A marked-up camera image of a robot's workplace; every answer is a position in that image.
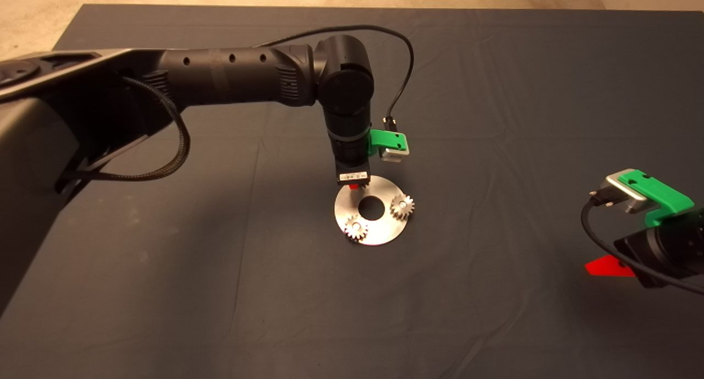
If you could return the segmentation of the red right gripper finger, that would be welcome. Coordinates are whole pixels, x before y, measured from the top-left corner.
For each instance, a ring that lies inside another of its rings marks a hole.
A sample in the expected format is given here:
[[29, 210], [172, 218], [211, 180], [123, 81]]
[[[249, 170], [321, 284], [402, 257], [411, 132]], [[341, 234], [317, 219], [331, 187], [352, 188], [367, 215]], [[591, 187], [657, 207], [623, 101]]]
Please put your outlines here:
[[588, 274], [596, 277], [635, 278], [634, 271], [612, 255], [602, 256], [584, 265]]

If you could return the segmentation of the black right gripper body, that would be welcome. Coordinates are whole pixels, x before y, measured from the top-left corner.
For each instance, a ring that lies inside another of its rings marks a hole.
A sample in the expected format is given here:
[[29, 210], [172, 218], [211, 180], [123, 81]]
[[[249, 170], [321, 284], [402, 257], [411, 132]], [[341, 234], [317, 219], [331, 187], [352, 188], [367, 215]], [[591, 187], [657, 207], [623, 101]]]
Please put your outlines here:
[[[653, 229], [643, 229], [637, 233], [616, 239], [613, 245], [619, 253], [628, 256], [630, 259], [639, 262], [649, 269], [661, 273], [664, 269], [661, 263], [662, 254], [659, 251], [659, 245], [654, 232]], [[635, 268], [631, 269], [641, 286], [646, 289], [656, 289], [666, 286], [666, 283], [662, 282], [661, 279], [654, 278], [650, 274]]]

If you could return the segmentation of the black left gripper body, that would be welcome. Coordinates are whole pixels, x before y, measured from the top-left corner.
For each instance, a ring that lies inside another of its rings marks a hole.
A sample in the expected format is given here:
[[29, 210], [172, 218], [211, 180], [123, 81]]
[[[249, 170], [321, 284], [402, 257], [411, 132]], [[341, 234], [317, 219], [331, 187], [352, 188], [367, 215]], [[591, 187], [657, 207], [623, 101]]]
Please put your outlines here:
[[364, 186], [371, 179], [368, 159], [357, 162], [345, 162], [336, 159], [336, 182], [339, 186], [359, 183]]

